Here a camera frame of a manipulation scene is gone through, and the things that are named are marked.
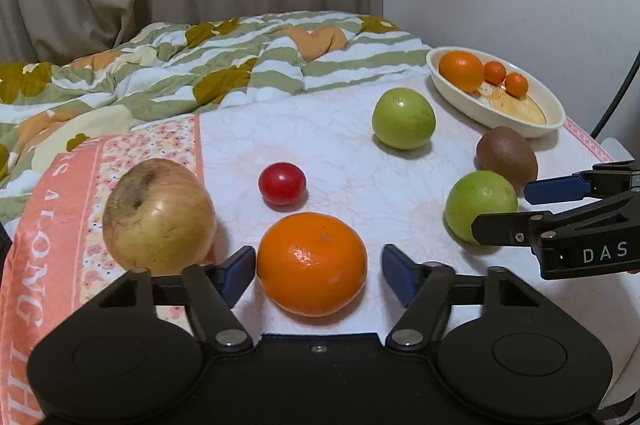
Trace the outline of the floral pink tablecloth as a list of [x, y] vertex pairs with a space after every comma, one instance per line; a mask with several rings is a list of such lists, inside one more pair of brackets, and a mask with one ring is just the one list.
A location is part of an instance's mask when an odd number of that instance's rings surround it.
[[[404, 86], [436, 113], [421, 150], [397, 153], [375, 141], [371, 116], [380, 96]], [[276, 162], [307, 179], [306, 211], [352, 227], [367, 246], [367, 284], [356, 301], [324, 319], [282, 311], [258, 285], [236, 305], [250, 335], [385, 334], [400, 307], [381, 277], [381, 251], [392, 243], [416, 261], [447, 263], [462, 273], [510, 269], [587, 327], [608, 348], [614, 379], [607, 403], [639, 387], [639, 280], [634, 275], [544, 281], [524, 247], [470, 246], [444, 223], [451, 187], [474, 167], [480, 126], [449, 106], [421, 75], [271, 101], [240, 101], [198, 116], [179, 116], [128, 133], [91, 137], [51, 160], [30, 196], [4, 271], [1, 310], [1, 419], [33, 424], [41, 411], [26, 379], [32, 348], [50, 330], [122, 274], [102, 240], [104, 203], [117, 180], [145, 159], [165, 157], [200, 177], [215, 205], [215, 256], [256, 245], [280, 212], [262, 200], [257, 179]]]

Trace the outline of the cream duck print bowl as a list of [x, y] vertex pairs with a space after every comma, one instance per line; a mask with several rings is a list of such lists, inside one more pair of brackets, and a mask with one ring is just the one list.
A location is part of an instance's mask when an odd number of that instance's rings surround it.
[[[475, 91], [464, 91], [440, 73], [440, 61], [449, 53], [469, 53], [483, 65], [499, 62], [506, 76], [518, 74], [526, 80], [526, 95], [513, 96], [506, 85], [484, 80]], [[511, 127], [521, 136], [534, 139], [560, 129], [566, 121], [564, 107], [542, 82], [507, 60], [471, 48], [443, 46], [427, 53], [431, 80], [440, 95], [458, 111], [488, 128]]]

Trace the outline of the small tangerine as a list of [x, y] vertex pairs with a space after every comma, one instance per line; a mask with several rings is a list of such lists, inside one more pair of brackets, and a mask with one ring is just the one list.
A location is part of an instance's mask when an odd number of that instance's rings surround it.
[[506, 79], [506, 68], [499, 61], [484, 64], [484, 79], [493, 86], [500, 86]]
[[524, 99], [527, 96], [529, 82], [520, 73], [509, 73], [503, 81], [504, 90], [516, 99]]

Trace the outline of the large orange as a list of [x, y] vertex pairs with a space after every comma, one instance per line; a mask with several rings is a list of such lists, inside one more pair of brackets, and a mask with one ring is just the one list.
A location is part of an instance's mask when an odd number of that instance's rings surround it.
[[285, 311], [322, 318], [348, 306], [368, 275], [366, 245], [340, 219], [300, 212], [279, 220], [262, 237], [257, 278]]
[[449, 51], [438, 63], [439, 74], [463, 92], [473, 93], [483, 84], [484, 65], [471, 52]]

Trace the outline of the green striped flower duvet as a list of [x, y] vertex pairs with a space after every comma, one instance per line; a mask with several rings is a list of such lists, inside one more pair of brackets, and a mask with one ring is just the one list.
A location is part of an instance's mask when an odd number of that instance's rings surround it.
[[14, 226], [58, 154], [107, 134], [244, 105], [427, 72], [428, 47], [374, 15], [270, 13], [154, 23], [65, 65], [1, 67], [1, 220]]

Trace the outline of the brown kiwi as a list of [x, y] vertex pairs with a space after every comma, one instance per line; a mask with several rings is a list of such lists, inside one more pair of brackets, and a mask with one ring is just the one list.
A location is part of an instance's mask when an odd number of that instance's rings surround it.
[[509, 127], [496, 127], [480, 138], [476, 145], [476, 161], [483, 169], [500, 174], [516, 192], [538, 177], [537, 157], [518, 132]]

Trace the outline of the green apple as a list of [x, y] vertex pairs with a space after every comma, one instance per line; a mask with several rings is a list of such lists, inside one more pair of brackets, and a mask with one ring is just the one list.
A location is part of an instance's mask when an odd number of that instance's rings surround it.
[[430, 102], [409, 88], [385, 91], [372, 114], [375, 137], [390, 148], [412, 151], [430, 142], [436, 116]]
[[451, 188], [444, 217], [458, 240], [478, 245], [472, 232], [477, 216], [513, 213], [517, 209], [518, 196], [508, 180], [490, 170], [477, 170]]

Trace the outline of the red cherry tomato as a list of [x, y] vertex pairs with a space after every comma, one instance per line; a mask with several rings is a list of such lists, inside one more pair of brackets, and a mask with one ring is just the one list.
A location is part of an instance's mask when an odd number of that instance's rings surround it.
[[269, 204], [286, 206], [297, 203], [306, 192], [306, 176], [291, 163], [274, 163], [258, 178], [258, 190]]

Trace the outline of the yellow red apple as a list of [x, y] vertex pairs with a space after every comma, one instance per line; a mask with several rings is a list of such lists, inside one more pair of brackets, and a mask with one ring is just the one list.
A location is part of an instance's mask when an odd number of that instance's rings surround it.
[[212, 199], [188, 168], [153, 158], [116, 183], [102, 216], [107, 252], [122, 269], [178, 275], [213, 252], [217, 216]]

